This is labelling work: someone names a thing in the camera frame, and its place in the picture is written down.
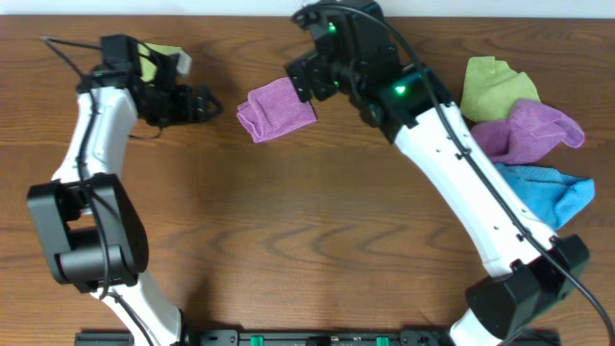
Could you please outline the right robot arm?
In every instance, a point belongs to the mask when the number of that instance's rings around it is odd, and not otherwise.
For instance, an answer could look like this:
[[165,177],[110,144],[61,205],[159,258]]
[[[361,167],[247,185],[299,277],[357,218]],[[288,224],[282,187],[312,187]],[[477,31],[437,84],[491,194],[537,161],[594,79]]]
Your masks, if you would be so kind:
[[[311,52],[286,71],[299,98],[343,93],[361,119],[416,164],[472,239],[486,277],[465,293],[452,345],[502,345],[580,286],[589,252],[536,216],[482,152],[437,75],[373,1],[320,1],[295,12]],[[403,64],[402,54],[411,56]]]

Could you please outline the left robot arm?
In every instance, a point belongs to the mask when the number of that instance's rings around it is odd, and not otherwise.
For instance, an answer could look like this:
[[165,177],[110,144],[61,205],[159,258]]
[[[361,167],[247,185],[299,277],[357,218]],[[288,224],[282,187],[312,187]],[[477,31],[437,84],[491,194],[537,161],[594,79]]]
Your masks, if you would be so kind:
[[159,129],[200,123],[212,97],[179,84],[190,57],[180,49],[140,42],[105,48],[102,62],[76,87],[78,119],[61,166],[46,184],[33,185],[27,207],[47,265],[109,307],[124,333],[81,332],[77,345],[215,345],[220,337],[196,331],[148,272],[145,228],[124,188],[126,146],[137,120]]

